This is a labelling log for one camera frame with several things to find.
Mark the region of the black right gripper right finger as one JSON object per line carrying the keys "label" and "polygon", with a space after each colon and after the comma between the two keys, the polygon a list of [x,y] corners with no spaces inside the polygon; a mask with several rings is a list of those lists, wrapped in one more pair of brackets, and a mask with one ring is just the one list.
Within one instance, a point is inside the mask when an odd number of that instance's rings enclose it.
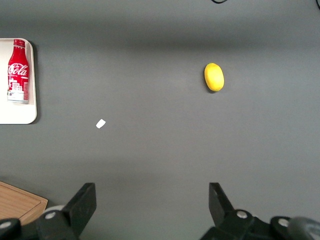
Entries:
{"label": "black right gripper right finger", "polygon": [[245,210],[236,210],[217,182],[209,184],[208,206],[214,226],[202,240],[244,240],[252,230],[254,217]]}

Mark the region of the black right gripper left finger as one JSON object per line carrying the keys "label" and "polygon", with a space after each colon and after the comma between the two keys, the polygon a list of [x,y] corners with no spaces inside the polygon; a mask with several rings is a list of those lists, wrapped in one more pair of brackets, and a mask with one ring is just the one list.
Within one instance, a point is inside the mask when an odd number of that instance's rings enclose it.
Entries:
{"label": "black right gripper left finger", "polygon": [[97,208],[96,185],[85,183],[61,210],[50,210],[36,220],[40,240],[78,240]]}

